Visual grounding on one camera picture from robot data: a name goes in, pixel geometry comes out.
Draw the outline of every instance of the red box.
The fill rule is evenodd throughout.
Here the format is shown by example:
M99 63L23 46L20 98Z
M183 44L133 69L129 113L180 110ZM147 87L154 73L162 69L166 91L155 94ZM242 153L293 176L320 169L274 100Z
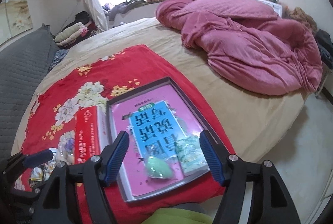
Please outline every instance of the red box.
M84 163L93 155L99 155L109 139L106 116L101 107L81 109L76 114L74 163Z

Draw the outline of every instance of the silver bolt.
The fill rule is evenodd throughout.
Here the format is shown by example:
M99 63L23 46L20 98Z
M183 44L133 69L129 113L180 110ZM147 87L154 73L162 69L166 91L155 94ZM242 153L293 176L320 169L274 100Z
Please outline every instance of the silver bolt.
M60 161L60 162L57 163L57 167L63 168L65 166L65 164L66 163L64 161Z
M273 165L273 163L269 160L264 161L264 166L270 168Z
M231 161L237 161L238 160L238 156L235 154L230 154L228 157Z
M101 159L101 157L99 155L93 155L90 160L93 161L93 162L97 162L100 159Z

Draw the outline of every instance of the white floor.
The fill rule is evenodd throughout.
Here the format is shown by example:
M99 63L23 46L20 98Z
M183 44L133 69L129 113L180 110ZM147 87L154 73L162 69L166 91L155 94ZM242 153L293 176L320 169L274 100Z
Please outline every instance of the white floor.
M319 99L310 95L286 136L260 162L266 159L278 169L301 223L308 223L333 168L333 105L323 95ZM216 197L202 204L211 217L215 216L220 200L221 197ZM248 183L241 224L247 223L250 200Z

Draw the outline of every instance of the red floral cloth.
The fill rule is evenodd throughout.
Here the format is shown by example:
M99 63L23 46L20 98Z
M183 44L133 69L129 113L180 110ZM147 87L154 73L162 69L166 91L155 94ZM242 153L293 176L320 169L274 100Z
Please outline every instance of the red floral cloth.
M197 88L173 65L145 45L133 46L99 59L96 63L79 67L40 95L28 121L26 139L22 145L23 153L33 154L61 145L68 146L75 135L74 115L80 108L104 106L107 99L166 76L175 80L204 115L229 152L234 153L220 122ZM68 163L73 161L70 157L66 158L66 155L63 157ZM23 174L21 180L22 185L18 187L30 189L30 171ZM84 187L79 184L77 189L83 222L91 223ZM201 203L221 195L223 191L210 173L164 195L134 203L123 201L116 183L105 189L119 224L141 223L158 208L186 202Z

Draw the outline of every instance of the pink blanket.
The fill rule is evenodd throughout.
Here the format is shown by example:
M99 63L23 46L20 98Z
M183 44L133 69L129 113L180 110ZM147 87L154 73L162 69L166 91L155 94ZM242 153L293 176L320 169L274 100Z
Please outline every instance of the pink blanket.
M156 18L181 30L187 48L204 49L209 65L244 89L283 95L319 86L322 63L312 33L259 1L166 0Z

